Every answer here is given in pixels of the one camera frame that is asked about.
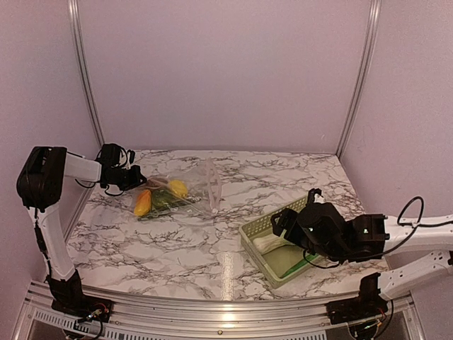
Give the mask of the green fake cucumber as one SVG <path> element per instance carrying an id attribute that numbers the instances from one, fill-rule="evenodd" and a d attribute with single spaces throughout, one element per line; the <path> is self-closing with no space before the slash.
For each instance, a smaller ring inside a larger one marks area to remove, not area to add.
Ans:
<path id="1" fill-rule="evenodd" d="M 286 279 L 290 276 L 299 275 L 300 273 L 303 273 L 309 268 L 311 268 L 311 264 L 308 263 L 306 260 L 302 259 L 299 263 L 296 263 L 293 267 L 284 272 L 281 279 Z"/>

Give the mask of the pale green plastic basket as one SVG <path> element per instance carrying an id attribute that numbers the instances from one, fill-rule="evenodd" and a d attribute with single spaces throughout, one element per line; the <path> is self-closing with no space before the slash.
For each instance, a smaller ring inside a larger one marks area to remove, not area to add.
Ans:
<path id="1" fill-rule="evenodd" d="M 273 234 L 271 217 L 277 209 L 240 226 L 241 244 L 272 288 L 279 288 L 303 272 L 320 265 L 323 257 L 303 254 L 298 246 Z"/>

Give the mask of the green fake bok choy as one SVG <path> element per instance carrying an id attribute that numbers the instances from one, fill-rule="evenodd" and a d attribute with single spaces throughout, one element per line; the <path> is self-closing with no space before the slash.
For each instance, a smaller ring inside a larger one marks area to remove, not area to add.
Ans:
<path id="1" fill-rule="evenodd" d="M 284 237 L 275 236 L 274 234 L 257 237 L 252 241 L 252 243 L 256 250 L 262 255 L 287 245 L 292 246 L 290 241 L 287 241 Z"/>

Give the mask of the clear zip top bag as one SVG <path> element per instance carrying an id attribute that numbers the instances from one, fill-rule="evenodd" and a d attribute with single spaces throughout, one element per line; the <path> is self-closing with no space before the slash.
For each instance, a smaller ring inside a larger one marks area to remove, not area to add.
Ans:
<path id="1" fill-rule="evenodd" d="M 187 171 L 151 176 L 134 190 L 132 212 L 139 220 L 172 214 L 207 219 L 219 212 L 222 181 L 208 158 Z"/>

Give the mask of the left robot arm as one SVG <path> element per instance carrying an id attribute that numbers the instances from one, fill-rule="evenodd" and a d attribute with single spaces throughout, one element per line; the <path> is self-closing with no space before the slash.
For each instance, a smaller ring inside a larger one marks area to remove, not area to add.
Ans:
<path id="1" fill-rule="evenodd" d="M 34 223 L 51 293 L 74 315 L 84 315 L 90 305 L 62 232 L 59 201 L 64 179 L 89 182 L 105 190 L 115 186 L 125 192 L 146 181 L 134 158 L 134 151 L 114 143 L 104 144 L 94 160 L 65 147 L 34 147 L 18 176 L 16 190 Z"/>

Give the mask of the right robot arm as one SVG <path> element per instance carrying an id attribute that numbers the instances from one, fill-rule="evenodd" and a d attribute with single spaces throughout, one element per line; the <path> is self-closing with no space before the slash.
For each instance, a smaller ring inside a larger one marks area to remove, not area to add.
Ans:
<path id="1" fill-rule="evenodd" d="M 417 285 L 452 274 L 452 216 L 406 219 L 364 214 L 346 220 L 332 203 L 308 203 L 300 211 L 285 208 L 270 218 L 273 234 L 332 262 L 363 262 L 406 251 L 425 255 L 412 263 L 361 280 L 364 290 L 350 310 L 366 317 L 378 297 L 390 301 Z"/>

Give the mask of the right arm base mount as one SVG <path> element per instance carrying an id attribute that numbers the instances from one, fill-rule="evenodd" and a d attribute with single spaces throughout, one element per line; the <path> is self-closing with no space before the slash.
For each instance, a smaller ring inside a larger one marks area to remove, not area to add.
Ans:
<path id="1" fill-rule="evenodd" d="M 331 324 L 354 322 L 387 312 L 387 301 L 379 296 L 352 297 L 344 300 L 336 300 L 326 304 L 326 311 Z"/>

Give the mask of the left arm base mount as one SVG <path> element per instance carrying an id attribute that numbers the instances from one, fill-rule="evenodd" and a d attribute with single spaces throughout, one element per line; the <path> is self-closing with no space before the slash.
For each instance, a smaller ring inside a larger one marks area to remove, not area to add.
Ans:
<path id="1" fill-rule="evenodd" d="M 106 323 L 110 319 L 112 308 L 112 300 L 90 295 L 83 296 L 78 305 L 74 302 L 63 303 L 57 300 L 52 301 L 52 309 L 78 317 L 80 322 L 96 320 Z"/>

